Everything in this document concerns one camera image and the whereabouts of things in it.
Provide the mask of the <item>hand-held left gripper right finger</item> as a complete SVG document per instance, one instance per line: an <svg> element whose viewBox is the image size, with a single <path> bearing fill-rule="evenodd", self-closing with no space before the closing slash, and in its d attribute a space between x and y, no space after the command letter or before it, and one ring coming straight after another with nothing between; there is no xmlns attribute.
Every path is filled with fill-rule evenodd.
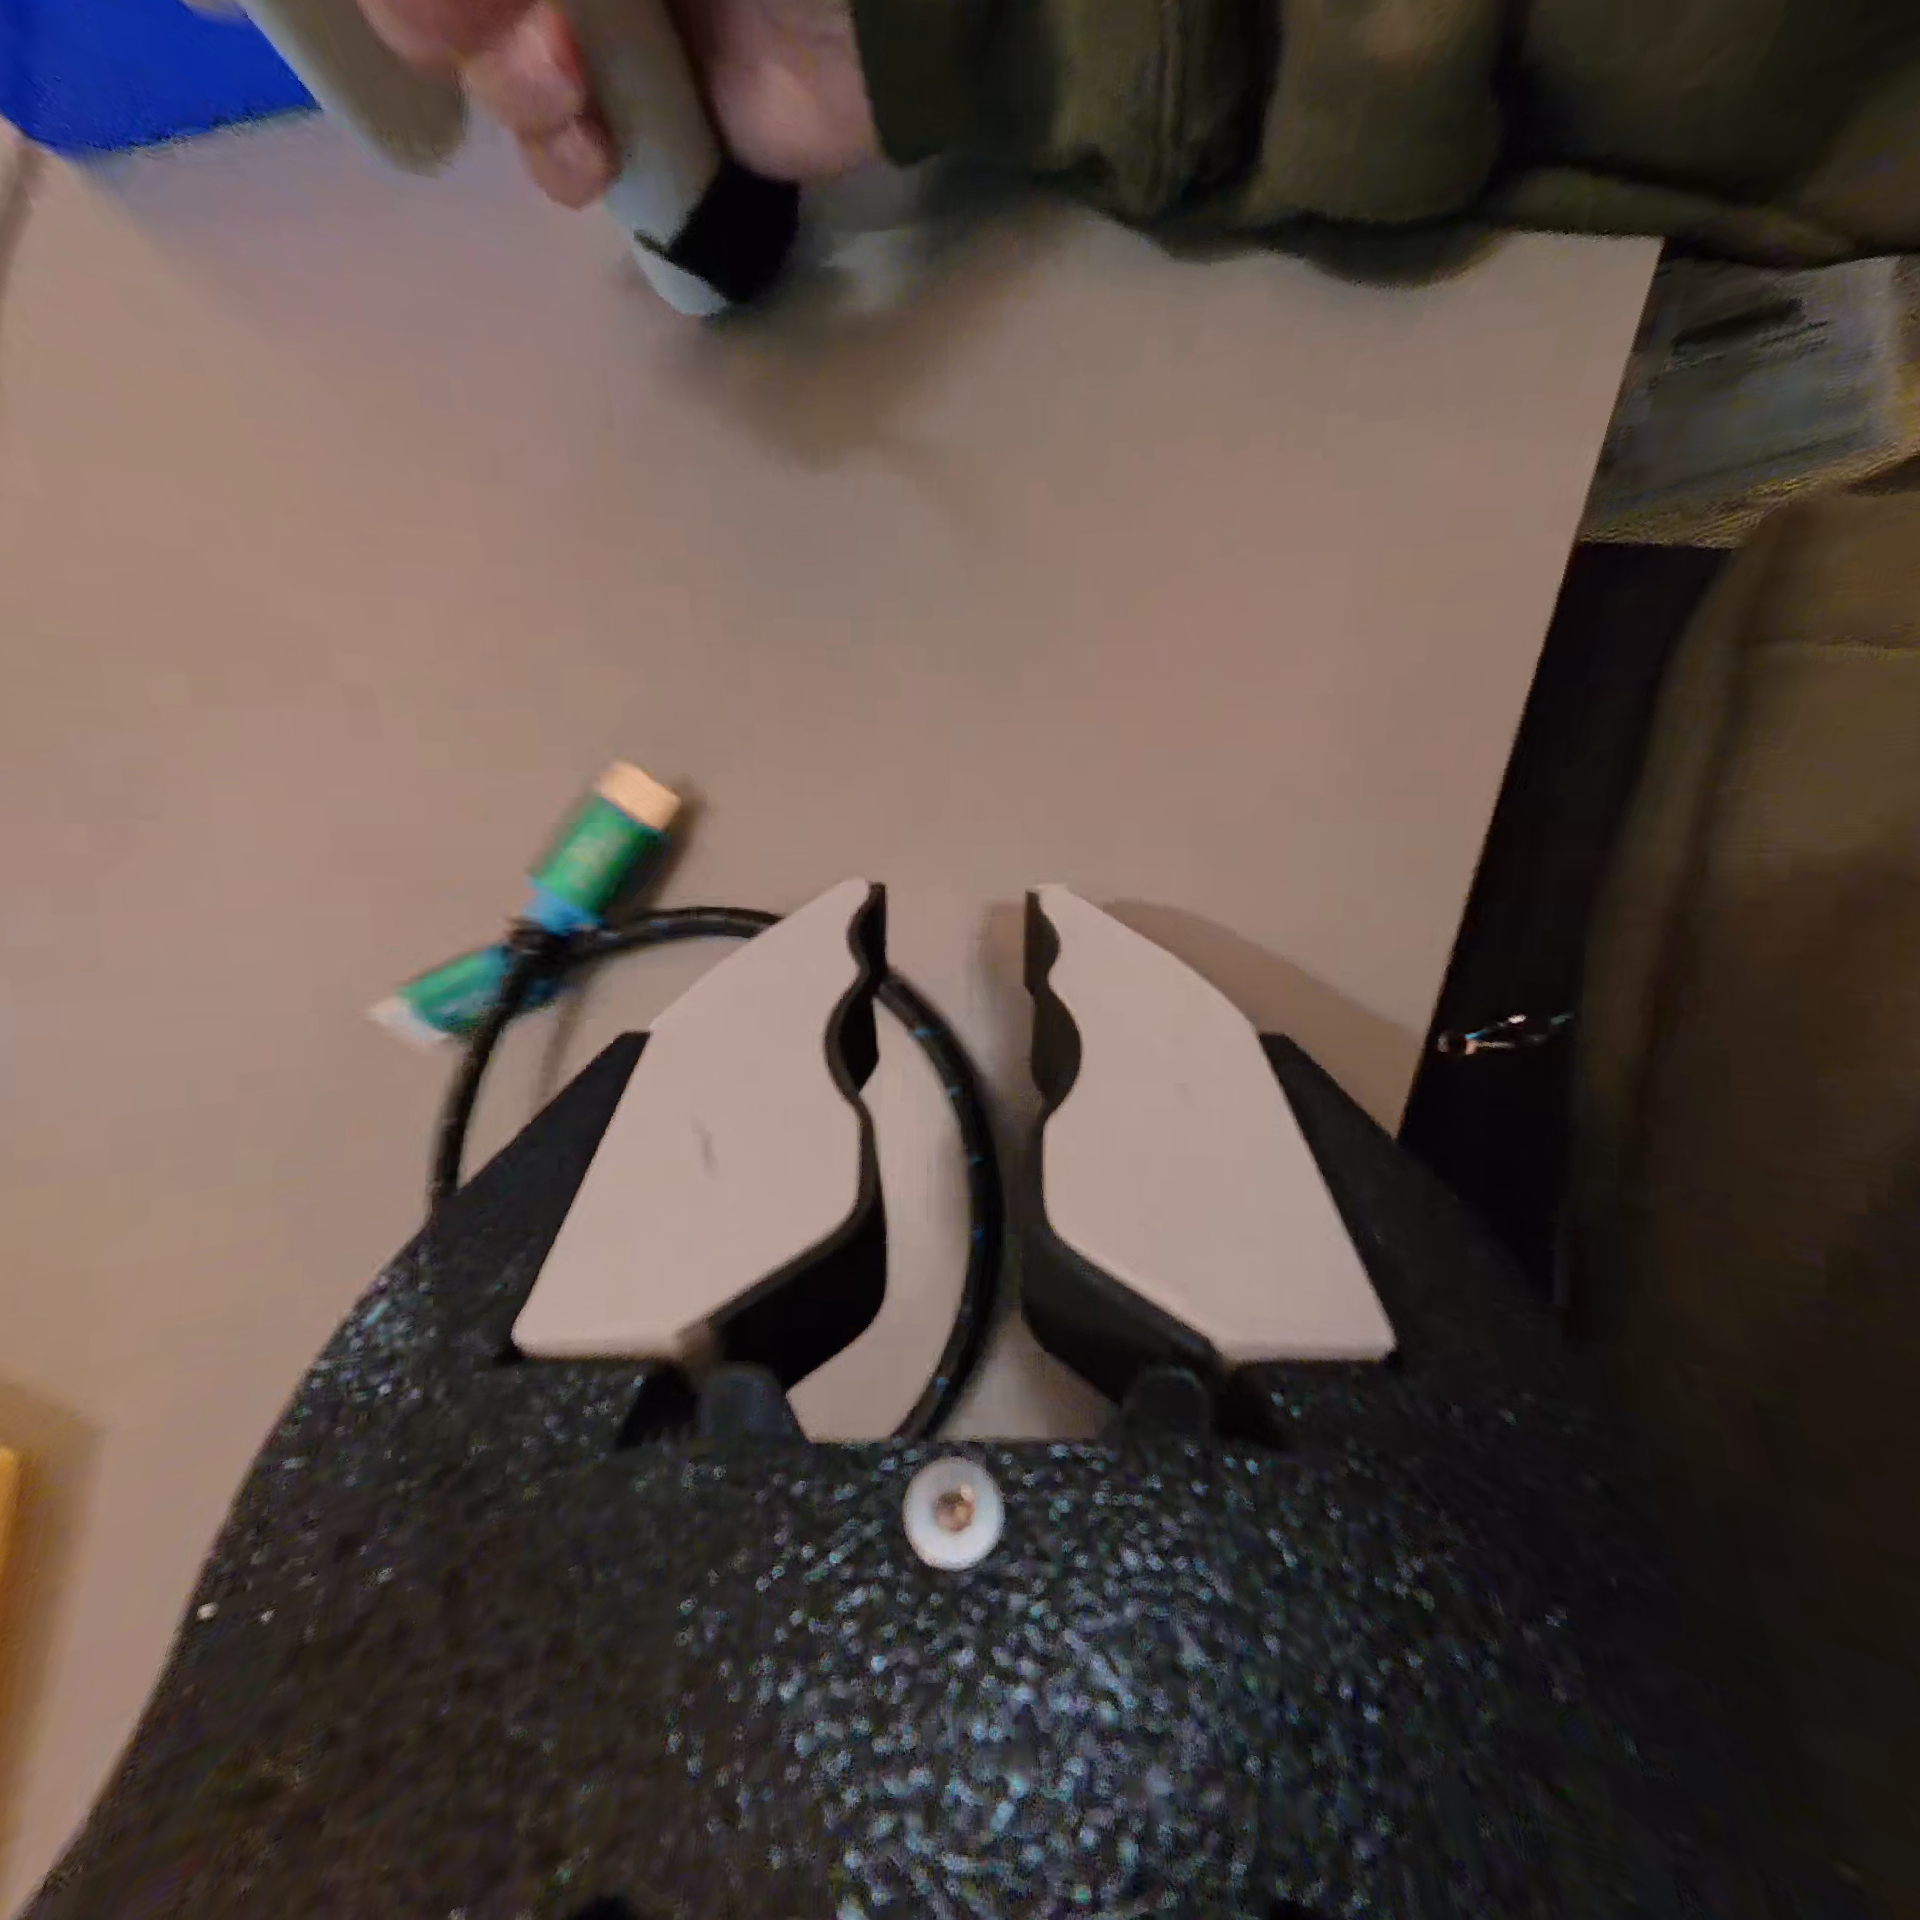
<svg viewBox="0 0 1920 1920"><path fill-rule="evenodd" d="M1061 883L1023 903L1023 1320L1085 1381L1381 1363L1395 1335L1254 1023Z"/></svg>

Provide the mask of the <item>person's right hand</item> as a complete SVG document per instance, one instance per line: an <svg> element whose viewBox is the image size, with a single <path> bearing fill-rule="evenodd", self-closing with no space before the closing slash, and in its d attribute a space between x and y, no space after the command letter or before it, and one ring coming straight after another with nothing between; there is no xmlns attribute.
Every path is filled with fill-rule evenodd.
<svg viewBox="0 0 1920 1920"><path fill-rule="evenodd" d="M455 79L563 209L605 196L615 141L559 4L366 3L399 59ZM880 156L856 33L839 3L675 3L666 11L711 123L758 177L815 186Z"/></svg>

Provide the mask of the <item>grey desk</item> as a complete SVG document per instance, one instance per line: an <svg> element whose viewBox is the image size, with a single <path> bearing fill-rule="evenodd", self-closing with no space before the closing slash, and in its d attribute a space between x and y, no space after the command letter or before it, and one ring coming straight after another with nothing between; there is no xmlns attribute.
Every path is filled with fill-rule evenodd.
<svg viewBox="0 0 1920 1920"><path fill-rule="evenodd" d="M1429 284L867 181L695 327L475 132L5 131L5 1914L421 1218L485 945L609 761L675 898L889 893L1007 1121L1062 880L1401 1115L1657 251Z"/></svg>

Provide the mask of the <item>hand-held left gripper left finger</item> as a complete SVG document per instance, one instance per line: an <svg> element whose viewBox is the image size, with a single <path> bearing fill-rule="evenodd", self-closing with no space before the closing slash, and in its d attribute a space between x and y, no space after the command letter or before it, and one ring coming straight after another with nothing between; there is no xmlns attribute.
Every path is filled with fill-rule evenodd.
<svg viewBox="0 0 1920 1920"><path fill-rule="evenodd" d="M753 1364L790 1388L873 1324L883 890L841 880L715 961L641 1040L511 1327L527 1360Z"/></svg>

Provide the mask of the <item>person's olive green clothing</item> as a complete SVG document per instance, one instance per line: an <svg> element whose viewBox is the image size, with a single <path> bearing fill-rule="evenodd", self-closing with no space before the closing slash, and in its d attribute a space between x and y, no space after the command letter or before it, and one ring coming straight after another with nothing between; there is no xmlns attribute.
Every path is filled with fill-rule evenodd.
<svg viewBox="0 0 1920 1920"><path fill-rule="evenodd" d="M1623 522L1683 615L1576 1016L1574 1311L1763 1755L1914 1915L1914 259L1661 271Z"/></svg>

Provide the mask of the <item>blue plastic bin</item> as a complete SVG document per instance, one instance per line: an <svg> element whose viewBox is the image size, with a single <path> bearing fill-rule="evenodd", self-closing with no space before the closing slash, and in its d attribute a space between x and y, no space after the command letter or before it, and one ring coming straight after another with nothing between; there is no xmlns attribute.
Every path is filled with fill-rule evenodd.
<svg viewBox="0 0 1920 1920"><path fill-rule="evenodd" d="M2 116L50 153L130 153L314 108L240 11L2 4Z"/></svg>

